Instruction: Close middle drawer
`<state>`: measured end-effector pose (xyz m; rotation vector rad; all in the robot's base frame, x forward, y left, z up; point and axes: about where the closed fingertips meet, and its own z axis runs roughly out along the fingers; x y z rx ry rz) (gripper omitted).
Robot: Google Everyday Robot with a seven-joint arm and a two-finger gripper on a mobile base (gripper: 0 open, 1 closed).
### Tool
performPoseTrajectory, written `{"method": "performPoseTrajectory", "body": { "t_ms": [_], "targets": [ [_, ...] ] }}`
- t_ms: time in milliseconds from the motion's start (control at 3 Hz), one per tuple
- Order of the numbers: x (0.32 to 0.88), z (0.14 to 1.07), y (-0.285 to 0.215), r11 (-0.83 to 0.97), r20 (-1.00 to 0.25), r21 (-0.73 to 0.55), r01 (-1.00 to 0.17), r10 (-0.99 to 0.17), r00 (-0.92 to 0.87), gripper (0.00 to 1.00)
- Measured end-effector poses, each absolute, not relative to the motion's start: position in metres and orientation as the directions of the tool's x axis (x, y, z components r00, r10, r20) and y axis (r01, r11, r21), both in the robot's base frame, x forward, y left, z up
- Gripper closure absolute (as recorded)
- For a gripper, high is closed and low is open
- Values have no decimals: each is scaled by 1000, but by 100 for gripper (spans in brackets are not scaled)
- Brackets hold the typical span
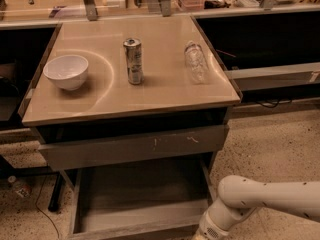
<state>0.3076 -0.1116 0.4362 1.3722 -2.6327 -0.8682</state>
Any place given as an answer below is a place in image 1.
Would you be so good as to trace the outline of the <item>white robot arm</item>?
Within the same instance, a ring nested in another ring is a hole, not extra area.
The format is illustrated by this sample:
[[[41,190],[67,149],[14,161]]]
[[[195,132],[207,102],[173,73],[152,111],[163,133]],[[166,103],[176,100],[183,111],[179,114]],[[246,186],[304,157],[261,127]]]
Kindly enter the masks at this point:
[[[260,208],[320,221],[320,182],[257,182],[242,176],[224,177],[217,197],[202,215],[192,240],[223,240],[238,223]]]

